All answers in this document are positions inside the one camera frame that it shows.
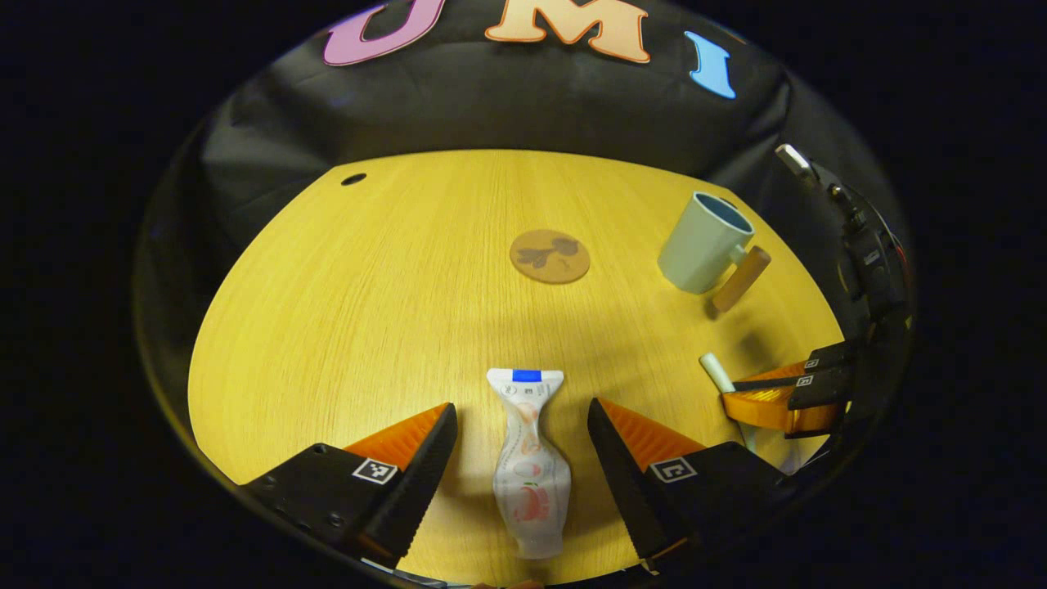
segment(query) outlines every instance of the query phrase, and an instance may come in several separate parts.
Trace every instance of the letter m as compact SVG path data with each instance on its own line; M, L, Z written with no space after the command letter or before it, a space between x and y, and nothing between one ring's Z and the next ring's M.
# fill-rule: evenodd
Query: letter m
M591 47L630 62L651 61L650 53L644 50L640 26L647 13L621 0L593 0L582 6L572 0L506 0L502 22L488 28L485 35L492 41L541 41L545 31L534 24L538 13L567 45L599 25L600 32L589 39Z

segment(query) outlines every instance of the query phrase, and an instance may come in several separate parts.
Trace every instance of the peach letter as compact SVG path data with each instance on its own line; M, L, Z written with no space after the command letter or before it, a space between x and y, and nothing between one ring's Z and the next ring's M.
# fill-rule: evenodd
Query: peach letter
M324 62L328 65L350 65L410 45L437 24L444 0L415 0L407 21L399 30L380 39L364 41L363 30L371 17L384 10L386 5L375 6L331 27L331 39L324 47Z
M650 53L644 50L640 27L647 13L621 0L593 0L581 6L572 0L506 0L502 22L488 28L485 35L492 41L541 41L545 31L534 24L538 13L567 45L599 24L600 32L589 40L591 47L630 62L651 61Z

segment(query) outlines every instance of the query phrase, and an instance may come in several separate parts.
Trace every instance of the pink letter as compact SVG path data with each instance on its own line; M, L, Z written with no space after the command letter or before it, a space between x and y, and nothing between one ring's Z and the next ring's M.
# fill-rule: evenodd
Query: pink letter
M331 39L324 48L324 62L328 65L350 65L365 62L378 55L392 53L410 45L437 24L444 0L415 0L407 21L396 32L381 39L363 39L371 17L385 9L382 4L365 10L331 27Z

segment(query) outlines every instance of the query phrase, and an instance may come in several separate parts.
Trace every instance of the orange gripper part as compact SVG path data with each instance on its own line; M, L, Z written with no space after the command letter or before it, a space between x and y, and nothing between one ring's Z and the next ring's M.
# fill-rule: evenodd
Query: orange gripper part
M396 465L401 471L406 470L422 441L432 431L432 426L440 420L440 415L448 405L450 404L438 405L428 411L394 424L356 444L347 446L346 452Z
M641 472L647 471L652 462L661 462L685 454L691 454L706 447L691 438L671 430L658 422L644 417L636 411L597 398L604 413L615 425L615 430L629 449Z

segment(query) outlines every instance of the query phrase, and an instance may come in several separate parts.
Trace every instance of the white stick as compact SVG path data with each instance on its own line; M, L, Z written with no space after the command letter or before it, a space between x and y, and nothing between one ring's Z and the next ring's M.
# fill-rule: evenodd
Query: white stick
M712 353L708 355L703 355L698 362L701 363L701 368L706 369L709 373L709 378L713 380L716 384L716 388L720 390L720 394L733 393L734 383L728 379L727 371L720 366L719 361ZM745 443L745 448L750 452L756 454L756 430L755 426L750 426L749 424L742 424L738 422L738 428L741 430L741 439Z
M706 369L709 373L709 378L713 380L716 388L720 390L721 393L733 393L734 384L728 379L727 372L723 371L723 367L720 366L719 361L712 353L704 355L698 362L701 363L701 367Z

